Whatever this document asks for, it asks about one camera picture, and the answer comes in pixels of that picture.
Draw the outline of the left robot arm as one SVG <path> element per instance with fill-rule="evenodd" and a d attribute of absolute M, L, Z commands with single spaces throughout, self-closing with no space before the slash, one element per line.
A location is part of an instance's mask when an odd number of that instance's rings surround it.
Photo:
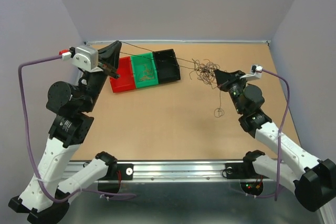
<path fill-rule="evenodd" d="M 58 223 L 71 202 L 100 178 L 116 175 L 117 160 L 101 152 L 81 171 L 68 179 L 63 174 L 74 153 L 84 142 L 93 117 L 89 116 L 108 77 L 118 78 L 122 43 L 115 41 L 95 49 L 87 45 L 61 51 L 57 60 L 71 61 L 82 71 L 77 84 L 58 81 L 47 94 L 46 107 L 55 114 L 39 163 L 33 163 L 33 177 L 25 190 L 9 201 L 9 207 L 26 214 L 30 223 Z"/>

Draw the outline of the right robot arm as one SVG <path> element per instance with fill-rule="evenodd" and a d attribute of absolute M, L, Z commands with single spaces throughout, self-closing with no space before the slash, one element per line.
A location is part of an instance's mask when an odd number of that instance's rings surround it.
<path fill-rule="evenodd" d="M 229 93 L 241 116 L 241 128 L 277 154 L 273 160 L 261 151 L 248 152 L 241 170 L 248 177 L 257 174 L 272 179 L 277 183 L 277 190 L 288 189 L 304 208 L 315 212 L 335 198 L 335 163 L 305 151 L 262 111 L 263 93 L 248 81 L 260 79 L 263 72 L 259 65 L 254 65 L 249 74 L 240 70 L 214 71 L 217 87 Z"/>

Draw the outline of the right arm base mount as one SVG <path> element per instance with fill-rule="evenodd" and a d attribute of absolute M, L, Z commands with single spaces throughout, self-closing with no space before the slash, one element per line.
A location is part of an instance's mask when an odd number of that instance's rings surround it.
<path fill-rule="evenodd" d="M 227 179 L 257 179 L 261 175 L 256 173 L 252 163 L 229 162 L 225 164 L 222 176 Z"/>

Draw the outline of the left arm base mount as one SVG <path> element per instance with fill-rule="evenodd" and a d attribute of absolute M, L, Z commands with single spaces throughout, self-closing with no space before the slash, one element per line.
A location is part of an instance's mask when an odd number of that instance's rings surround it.
<path fill-rule="evenodd" d="M 134 165 L 132 163 L 116 163 L 112 168 L 108 168 L 105 176 L 99 180 L 132 180 Z"/>

